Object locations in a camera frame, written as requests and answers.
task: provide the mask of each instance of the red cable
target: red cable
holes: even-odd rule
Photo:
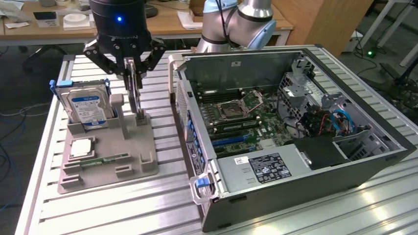
[[[323,124],[324,124],[326,117],[327,117],[327,114],[322,117],[322,122],[320,122],[320,127],[319,127],[319,133],[318,133],[318,135],[320,135],[322,127],[323,127]]]

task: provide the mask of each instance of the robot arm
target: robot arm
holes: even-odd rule
[[[196,52],[229,51],[235,43],[261,49],[275,30],[271,0],[207,0],[203,33]]]
[[[144,0],[89,0],[96,23],[96,39],[85,45],[84,55],[105,71],[123,77],[131,110],[140,113],[139,89],[147,71],[153,70],[165,45],[151,38],[147,29]],[[144,61],[140,55],[151,49]],[[109,53],[115,61],[104,56]]]

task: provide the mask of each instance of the hard drive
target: hard drive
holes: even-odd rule
[[[85,130],[108,126],[107,119],[115,117],[109,104],[109,81],[89,82],[54,81],[49,82],[68,114],[70,123],[81,123]]]

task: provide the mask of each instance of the aluminum workbench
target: aluminum workbench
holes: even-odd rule
[[[411,121],[324,49],[305,47],[411,143],[418,145],[418,127]],[[172,53],[185,52],[168,51],[144,79],[141,107],[152,117],[159,160],[159,174],[153,176],[62,195],[57,193],[66,114],[53,98],[16,234],[201,234],[168,101],[167,58]],[[328,92],[336,89],[331,82],[322,79],[320,72],[315,73],[322,87]],[[123,81],[107,75],[88,58],[82,55],[72,59],[66,57],[58,79],[82,81],[103,78],[109,78],[113,94],[125,93]],[[128,104],[123,108],[128,115]],[[416,234],[416,182],[415,152],[358,188],[208,234]]]

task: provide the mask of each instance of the wooden cabinet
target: wooden cabinet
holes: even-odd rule
[[[295,26],[287,45],[322,44],[338,56],[372,0],[272,0]]]

